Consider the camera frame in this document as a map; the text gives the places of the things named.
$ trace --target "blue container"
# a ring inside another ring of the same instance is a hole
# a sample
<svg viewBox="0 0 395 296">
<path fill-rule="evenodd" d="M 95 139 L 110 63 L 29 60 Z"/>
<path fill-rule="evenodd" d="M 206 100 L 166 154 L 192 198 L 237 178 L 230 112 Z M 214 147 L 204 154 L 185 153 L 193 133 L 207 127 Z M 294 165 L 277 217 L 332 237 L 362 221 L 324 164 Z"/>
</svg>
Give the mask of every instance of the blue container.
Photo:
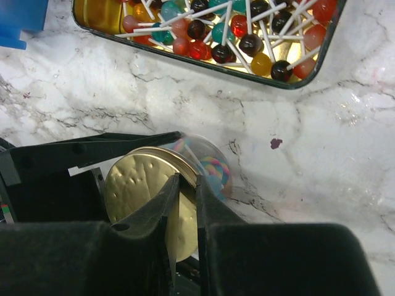
<svg viewBox="0 0 395 296">
<path fill-rule="evenodd" d="M 42 31 L 48 0 L 0 0 L 0 46 L 26 49 L 22 30 Z"/>
</svg>

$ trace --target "marble countertop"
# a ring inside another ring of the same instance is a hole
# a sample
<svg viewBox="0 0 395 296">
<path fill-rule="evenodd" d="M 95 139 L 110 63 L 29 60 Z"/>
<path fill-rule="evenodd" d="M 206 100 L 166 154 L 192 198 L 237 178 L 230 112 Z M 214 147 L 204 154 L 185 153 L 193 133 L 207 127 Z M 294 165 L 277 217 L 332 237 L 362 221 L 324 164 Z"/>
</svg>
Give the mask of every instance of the marble countertop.
<svg viewBox="0 0 395 296">
<path fill-rule="evenodd" d="M 45 30 L 23 35 L 26 51 L 0 48 L 1 138 L 25 146 L 105 131 L 200 134 L 228 157 L 228 204 L 244 219 L 346 225 L 383 295 L 393 294 L 395 1 L 348 0 L 322 70 L 296 91 L 95 37 L 70 5 L 49 1 Z"/>
</svg>

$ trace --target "small stain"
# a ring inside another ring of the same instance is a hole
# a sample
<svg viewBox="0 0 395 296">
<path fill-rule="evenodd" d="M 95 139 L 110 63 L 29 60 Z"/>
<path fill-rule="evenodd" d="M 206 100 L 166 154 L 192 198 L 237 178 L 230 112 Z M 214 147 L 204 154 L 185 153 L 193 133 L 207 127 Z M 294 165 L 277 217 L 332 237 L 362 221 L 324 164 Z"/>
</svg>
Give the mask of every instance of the small stain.
<svg viewBox="0 0 395 296">
<path fill-rule="evenodd" d="M 281 139 L 272 139 L 270 141 L 270 148 L 277 149 L 279 148 L 280 144 L 283 142 Z"/>
</svg>

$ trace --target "brown spot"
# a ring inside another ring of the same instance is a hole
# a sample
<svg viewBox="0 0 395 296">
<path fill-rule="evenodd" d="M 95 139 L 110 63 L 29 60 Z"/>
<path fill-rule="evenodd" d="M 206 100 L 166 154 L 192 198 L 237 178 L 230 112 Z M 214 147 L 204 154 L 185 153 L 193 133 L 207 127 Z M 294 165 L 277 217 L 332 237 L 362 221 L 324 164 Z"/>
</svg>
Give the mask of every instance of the brown spot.
<svg viewBox="0 0 395 296">
<path fill-rule="evenodd" d="M 277 149 L 279 148 L 280 144 L 283 142 L 281 139 L 272 139 L 270 141 L 270 148 Z"/>
</svg>

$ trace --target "metal lid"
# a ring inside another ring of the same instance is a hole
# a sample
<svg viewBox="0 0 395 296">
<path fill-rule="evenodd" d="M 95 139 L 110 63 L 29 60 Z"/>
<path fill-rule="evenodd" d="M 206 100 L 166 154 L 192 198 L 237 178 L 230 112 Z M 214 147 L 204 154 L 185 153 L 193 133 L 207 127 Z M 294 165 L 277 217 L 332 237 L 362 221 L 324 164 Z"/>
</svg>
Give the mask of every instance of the metal lid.
<svg viewBox="0 0 395 296">
<path fill-rule="evenodd" d="M 158 147 L 130 152 L 110 169 L 104 201 L 110 221 L 116 223 L 155 197 L 174 173 L 180 173 L 189 182 L 189 186 L 180 188 L 177 261 L 182 261 L 198 247 L 194 191 L 198 172 L 183 157 Z"/>
</svg>

